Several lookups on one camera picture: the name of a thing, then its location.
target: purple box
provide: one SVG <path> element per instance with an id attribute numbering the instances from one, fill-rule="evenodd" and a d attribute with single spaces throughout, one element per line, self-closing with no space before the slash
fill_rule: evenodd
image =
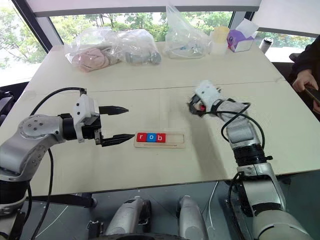
<path id="1" fill-rule="evenodd" d="M 248 51 L 254 42 L 254 38 L 252 36 L 246 38 L 242 32 L 235 29 L 230 30 L 226 40 L 229 48 L 235 53 Z"/>

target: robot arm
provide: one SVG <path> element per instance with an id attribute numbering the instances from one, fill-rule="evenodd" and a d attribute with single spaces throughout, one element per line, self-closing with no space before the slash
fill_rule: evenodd
<path id="1" fill-rule="evenodd" d="M 37 114 L 25 118 L 16 133 L 0 146 L 0 238 L 1 234 L 15 234 L 11 229 L 17 222 L 22 221 L 20 229 L 23 226 L 25 215 L 19 209 L 26 199 L 29 183 L 50 147 L 75 139 L 80 143 L 95 139 L 95 144 L 102 147 L 123 143 L 134 135 L 104 138 L 100 115 L 128 111 L 118 106 L 99 107 L 95 100 L 82 94 L 74 106 L 73 118 L 69 113 L 58 116 Z"/>
<path id="2" fill-rule="evenodd" d="M 209 81 L 203 81 L 194 92 L 188 104 L 192 114 L 210 114 L 226 122 L 227 140 L 238 164 L 239 201 L 242 211 L 253 217 L 254 239 L 280 240 L 300 235 L 299 239 L 310 240 L 298 221 L 286 212 L 284 194 L 267 162 L 272 157 L 265 156 L 254 126 L 244 116 L 248 103 L 224 98 Z"/>

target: white table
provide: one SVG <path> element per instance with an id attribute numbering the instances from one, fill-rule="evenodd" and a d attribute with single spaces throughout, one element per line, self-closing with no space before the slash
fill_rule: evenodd
<path id="1" fill-rule="evenodd" d="M 265 153 L 276 174 L 320 169 L 320 124 L 288 83 L 261 82 L 223 85 L 222 92 L 239 101 L 251 102 L 251 117 L 266 136 Z M 103 105 L 128 108 L 124 115 L 102 116 L 106 136 L 140 130 L 183 131 L 185 149 L 135 148 L 134 139 L 115 146 L 96 146 L 70 141 L 52 147 L 53 194 L 99 192 L 202 181 L 230 179 L 236 161 L 229 144 L 221 137 L 223 123 L 188 112 L 186 102 L 193 87 L 100 91 L 89 95 Z M 59 94 L 38 111 L 57 115 L 70 112 L 77 93 Z M 9 138 L 43 95 L 24 94 L 0 128 L 1 142 Z M 49 183 L 46 156 L 32 179 L 35 196 L 46 195 Z"/>
<path id="2" fill-rule="evenodd" d="M 163 42 L 157 43 L 159 51 Z M 48 94 L 64 87 L 84 87 L 89 92 L 195 87 L 202 80 L 217 85 L 285 81 L 261 50 L 252 45 L 250 51 L 200 59 L 162 57 L 157 66 L 134 66 L 124 62 L 104 69 L 83 73 L 65 58 L 62 46 L 55 46 L 44 59 L 26 91 Z"/>
<path id="3" fill-rule="evenodd" d="M 223 95 L 252 103 L 249 114 L 265 132 L 265 153 L 273 156 L 270 162 L 276 174 L 320 169 L 319 122 L 255 46 L 249 52 L 228 52 L 225 58 L 163 58 L 159 66 L 121 63 L 89 74 L 73 69 L 62 50 L 55 48 L 1 126 L 0 144 L 14 134 L 19 122 L 46 93 L 66 86 L 86 87 L 100 106 L 122 106 L 130 111 L 101 117 L 105 137 L 137 131 L 182 131 L 186 145 L 184 149 L 135 148 L 134 139 L 108 147 L 96 146 L 93 140 L 55 145 L 52 194 L 230 179 L 237 165 L 228 142 L 220 135 L 222 121 L 191 115 L 186 105 L 193 85 L 204 79 L 221 87 Z M 75 92 L 60 93 L 37 113 L 70 113 L 78 97 Z M 47 195 L 49 172 L 46 154 L 31 181 L 34 196 Z"/>

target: red letter block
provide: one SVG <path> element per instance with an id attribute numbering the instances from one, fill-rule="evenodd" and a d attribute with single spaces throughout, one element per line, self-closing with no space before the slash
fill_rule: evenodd
<path id="1" fill-rule="evenodd" d="M 166 134 L 165 133 L 157 133 L 156 134 L 156 142 L 157 143 L 165 143 L 166 142 Z"/>
<path id="2" fill-rule="evenodd" d="M 137 142 L 146 142 L 147 141 L 147 134 L 145 132 L 138 132 L 136 134 L 136 141 Z"/>

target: window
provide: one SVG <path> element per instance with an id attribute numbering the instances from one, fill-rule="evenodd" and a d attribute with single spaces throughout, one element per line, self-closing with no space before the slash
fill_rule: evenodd
<path id="1" fill-rule="evenodd" d="M 232 11 L 182 12 L 194 27 L 210 34 L 217 26 L 228 26 Z M 88 27 L 109 26 L 114 31 L 146 29 L 156 42 L 165 41 L 168 23 L 165 12 L 104 13 L 52 16 L 57 32 L 64 43 L 71 41 Z"/>
<path id="2" fill-rule="evenodd" d="M 264 38 L 273 39 L 271 48 L 265 54 L 271 62 L 292 62 L 290 54 L 303 52 L 306 46 L 315 40 L 314 37 L 308 36 L 258 31 L 255 37 L 256 45 L 259 46 Z"/>
<path id="3" fill-rule="evenodd" d="M 29 81 L 45 56 L 12 2 L 0 0 L 0 86 Z"/>

